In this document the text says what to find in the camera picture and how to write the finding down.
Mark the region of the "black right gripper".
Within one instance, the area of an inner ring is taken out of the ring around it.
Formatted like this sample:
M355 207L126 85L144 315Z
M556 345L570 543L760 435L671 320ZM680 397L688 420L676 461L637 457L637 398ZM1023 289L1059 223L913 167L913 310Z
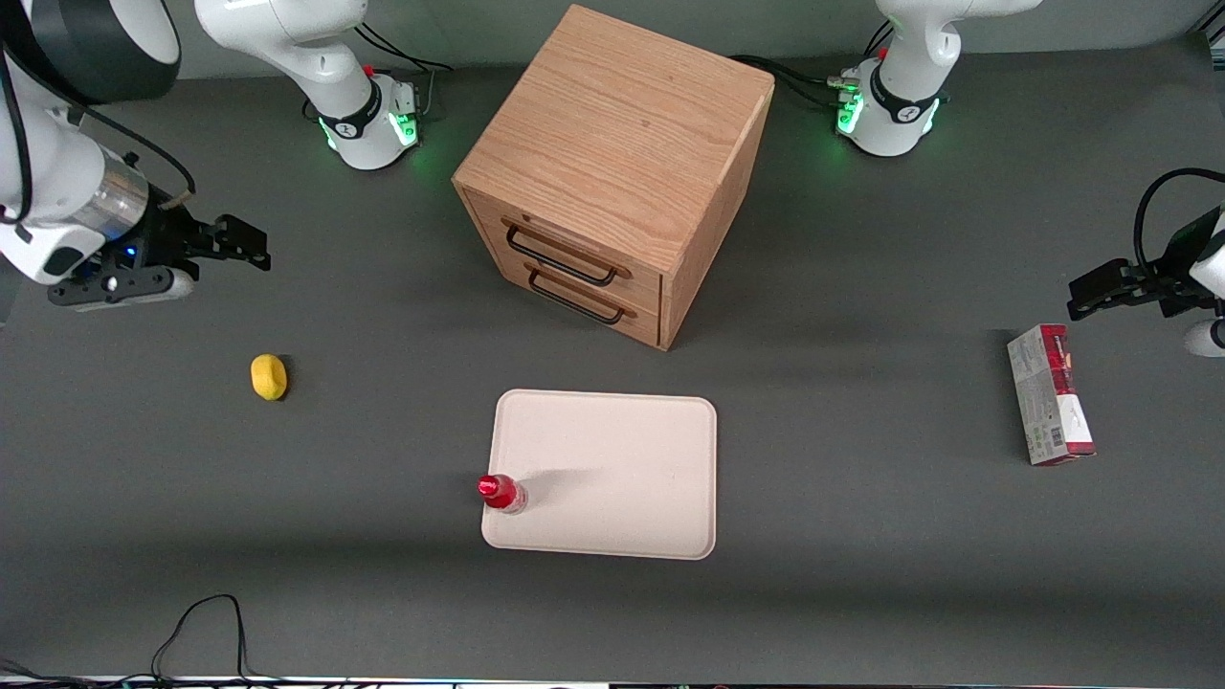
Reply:
M209 248L209 235L216 248ZM194 257L235 260L265 272L272 267L265 232L236 215L218 215L207 232L207 226L187 210L163 210L156 204L145 210L131 230L100 248L104 268L169 267L200 278Z

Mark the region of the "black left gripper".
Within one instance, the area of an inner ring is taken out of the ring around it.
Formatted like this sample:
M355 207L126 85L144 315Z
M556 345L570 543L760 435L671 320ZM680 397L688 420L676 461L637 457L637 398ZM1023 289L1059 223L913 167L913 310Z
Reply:
M1067 313L1072 322L1120 306L1147 305L1158 302L1163 318L1178 318L1187 311L1215 309L1212 291L1191 278L1191 267L1212 242L1219 215L1207 212L1176 230L1167 249L1152 261L1152 272L1160 291L1152 286L1145 267L1125 257L1115 257L1098 268L1098 275L1084 275L1068 284Z

